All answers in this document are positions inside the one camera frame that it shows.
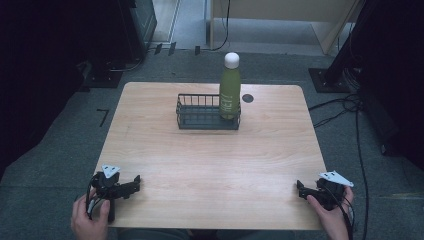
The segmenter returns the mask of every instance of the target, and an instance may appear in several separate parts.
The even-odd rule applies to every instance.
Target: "table top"
[[[179,93],[218,84],[128,83],[96,171],[119,166],[142,187],[116,200],[113,227],[321,229],[296,180],[314,188],[325,165],[302,89],[245,85],[239,130],[180,130]]]

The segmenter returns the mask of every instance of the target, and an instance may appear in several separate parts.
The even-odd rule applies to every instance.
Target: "bottle cap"
[[[238,68],[240,57],[237,53],[231,52],[225,55],[225,67],[229,69]]]

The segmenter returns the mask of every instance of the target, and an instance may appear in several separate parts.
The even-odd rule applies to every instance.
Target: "human hand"
[[[349,212],[349,202],[353,201],[352,189],[345,186],[345,199],[343,200],[342,207],[346,213]],[[322,227],[327,232],[328,237],[331,240],[344,240],[349,239],[348,231],[346,228],[343,213],[339,207],[334,208],[331,211],[326,210],[312,195],[308,195],[307,200],[309,204],[315,209],[319,220],[321,221]]]
[[[86,195],[74,202],[72,209],[71,228],[78,240],[105,240],[107,238],[107,217],[110,210],[109,200],[105,200],[100,207],[98,220],[90,220],[86,212]]]

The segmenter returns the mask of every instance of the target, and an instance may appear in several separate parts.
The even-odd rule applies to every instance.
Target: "black controller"
[[[115,220],[115,199],[124,198],[127,199],[131,194],[140,191],[140,175],[134,178],[133,182],[119,184],[119,172],[115,173],[112,177],[106,178],[103,172],[97,172],[96,175],[91,179],[91,186],[96,189],[96,196],[99,199],[105,199],[110,201],[110,211],[108,221],[113,222]],[[87,213],[91,218],[92,207],[87,202]]]
[[[344,197],[342,184],[330,182],[324,178],[317,181],[317,190],[306,188],[299,180],[297,180],[297,189],[299,197],[306,199],[308,195],[312,195],[329,211],[333,210],[335,205],[339,205]]]

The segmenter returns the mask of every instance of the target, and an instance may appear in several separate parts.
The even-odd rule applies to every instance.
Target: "wire basket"
[[[219,114],[219,94],[178,94],[177,122],[180,129],[238,130],[238,111],[225,116]]]

